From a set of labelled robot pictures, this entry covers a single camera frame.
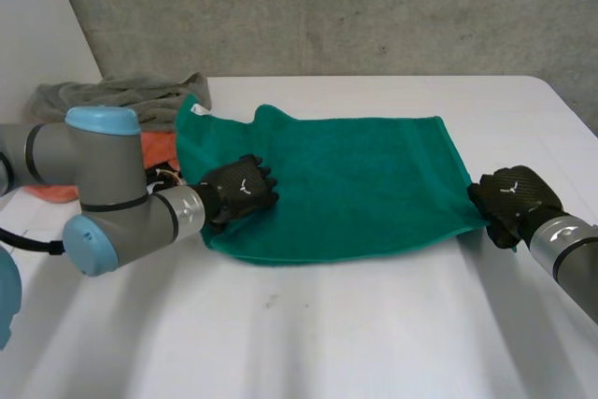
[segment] table surface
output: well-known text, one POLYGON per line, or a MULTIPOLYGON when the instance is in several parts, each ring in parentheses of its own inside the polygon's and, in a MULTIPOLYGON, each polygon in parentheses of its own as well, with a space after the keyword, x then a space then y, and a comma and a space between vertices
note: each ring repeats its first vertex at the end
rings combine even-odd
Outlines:
MULTIPOLYGON (((213 114, 251 121, 443 118, 473 179, 526 164, 589 222, 598 141, 528 77, 211 78, 213 114)), ((18 192, 0 226, 55 238, 78 212, 18 192)), ((24 286, 0 397, 598 397, 598 328, 524 246, 481 231, 386 259, 258 267, 199 237, 85 278, 15 251, 24 286)))

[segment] robotic arm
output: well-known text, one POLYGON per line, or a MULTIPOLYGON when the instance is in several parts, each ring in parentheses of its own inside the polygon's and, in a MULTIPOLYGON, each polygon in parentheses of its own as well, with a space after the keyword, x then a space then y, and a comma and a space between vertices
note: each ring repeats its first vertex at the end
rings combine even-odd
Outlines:
MULTIPOLYGON (((148 195, 140 128, 130 109, 76 107, 65 123, 0 125, 0 196, 28 185, 78 187, 81 214, 64 226, 62 246, 88 276, 113 271, 207 224, 218 231, 273 206, 276 180, 260 164, 245 156, 208 172, 199 184, 148 195)), ((52 243, 59 244, 54 253, 63 252, 60 242, 52 243)), ((0 248, 0 349, 20 304, 18 271, 0 248), (11 287, 13 299, 7 296, 11 287)))
POLYGON ((564 212, 559 197, 524 166, 484 175, 468 189, 503 249, 525 242, 534 259, 598 323, 598 229, 564 212))

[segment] green towel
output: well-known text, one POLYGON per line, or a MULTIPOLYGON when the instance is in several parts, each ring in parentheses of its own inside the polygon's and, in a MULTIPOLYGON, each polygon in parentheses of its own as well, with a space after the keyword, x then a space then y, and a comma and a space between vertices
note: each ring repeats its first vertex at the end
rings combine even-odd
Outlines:
POLYGON ((252 123, 192 112, 177 117, 183 177, 246 154, 263 157, 280 193, 277 205, 207 246, 254 264, 309 264, 420 249, 486 224, 467 197, 471 180, 442 120, 299 121, 261 106, 252 123))

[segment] gray wall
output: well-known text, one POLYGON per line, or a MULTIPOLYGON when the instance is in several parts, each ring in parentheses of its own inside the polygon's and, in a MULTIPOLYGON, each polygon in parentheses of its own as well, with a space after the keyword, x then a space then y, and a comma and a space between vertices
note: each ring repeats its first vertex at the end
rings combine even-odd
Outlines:
POLYGON ((526 74, 598 132, 598 0, 71 0, 105 73, 526 74))

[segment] black cable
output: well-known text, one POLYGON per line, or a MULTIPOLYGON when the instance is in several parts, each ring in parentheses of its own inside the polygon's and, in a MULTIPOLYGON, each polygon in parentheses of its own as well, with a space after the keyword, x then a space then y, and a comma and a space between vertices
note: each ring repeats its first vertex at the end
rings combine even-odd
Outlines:
POLYGON ((64 253, 64 245, 62 240, 40 242, 39 240, 32 240, 31 238, 12 234, 10 231, 2 228, 0 228, 0 241, 11 247, 33 252, 47 252, 52 256, 59 256, 64 253))

